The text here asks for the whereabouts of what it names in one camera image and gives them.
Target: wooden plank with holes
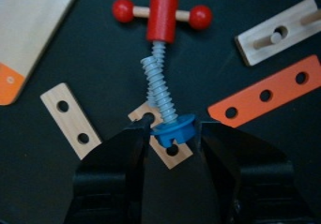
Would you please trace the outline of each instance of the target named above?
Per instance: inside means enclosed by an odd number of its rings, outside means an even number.
[[[72,0],[0,0],[0,105],[9,105]]]
[[[128,118],[131,119],[131,121],[139,120],[143,114],[147,112],[152,113],[155,116],[155,121],[151,125],[153,127],[155,125],[161,123],[161,119],[160,119],[159,111],[155,108],[149,107],[147,102],[143,103],[135,109],[135,111],[129,113]],[[156,155],[160,157],[168,169],[173,168],[183,160],[186,160],[192,155],[192,152],[188,146],[184,143],[182,143],[182,144],[176,144],[178,154],[171,157],[165,152],[165,148],[161,147],[161,145],[157,143],[157,140],[153,138],[153,136],[149,136],[149,146],[152,147]]]
[[[101,141],[68,86],[60,83],[40,98],[76,155],[83,159]]]
[[[235,37],[246,65],[254,66],[319,31],[315,2],[305,0]]]
[[[321,67],[309,56],[208,107],[210,117],[238,127],[321,86]]]

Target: blue nut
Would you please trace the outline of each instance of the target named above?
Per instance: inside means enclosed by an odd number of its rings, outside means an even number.
[[[173,140],[178,144],[182,144],[195,135],[194,119],[195,116],[192,114],[186,114],[178,116],[173,123],[161,123],[153,127],[151,135],[155,136],[164,148],[171,147]]]

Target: orange edge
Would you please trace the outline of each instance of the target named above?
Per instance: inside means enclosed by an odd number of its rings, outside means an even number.
[[[302,84],[295,83],[298,73],[309,76]],[[317,56],[311,55],[208,106],[210,117],[230,127],[239,127],[319,86],[321,67]],[[271,93],[267,101],[259,99],[264,90]],[[234,116],[227,117],[226,111],[231,108],[235,110]]]
[[[0,105],[6,106],[16,100],[25,77],[0,63]]]

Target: black clamp jaw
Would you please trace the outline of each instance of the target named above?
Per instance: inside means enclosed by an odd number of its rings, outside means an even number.
[[[152,121],[145,114],[81,160],[64,224],[140,223]]]
[[[315,223],[291,163],[272,145],[216,122],[202,124],[200,145],[222,223]]]

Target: dark background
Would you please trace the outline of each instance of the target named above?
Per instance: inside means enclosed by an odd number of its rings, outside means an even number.
[[[255,67],[246,67],[234,44],[236,35],[301,1],[179,0],[179,8],[184,10],[198,4],[207,5],[214,22],[202,32],[179,23],[175,42],[167,48],[164,75],[178,114],[191,112],[200,120],[207,118],[207,107],[214,102],[306,56],[321,55],[321,34],[317,34]],[[75,1],[20,98],[10,106],[0,107],[0,219],[10,224],[61,223],[71,202],[71,178],[79,159],[40,95],[65,82],[103,140],[129,123],[128,113],[145,100],[147,81],[139,61],[151,55],[147,21],[117,23],[111,16],[112,2]],[[147,6],[149,0],[132,2]],[[239,127],[289,156],[295,186],[318,220],[319,102],[317,89]],[[207,212],[212,205],[210,187],[196,155],[168,171],[149,152],[148,169],[144,222],[208,223],[206,217],[214,215]],[[165,195],[165,188],[179,193],[179,183],[184,184],[180,187],[186,193],[194,189],[207,191],[200,195],[195,192],[192,200],[176,200]],[[190,202],[186,213],[182,202]]]

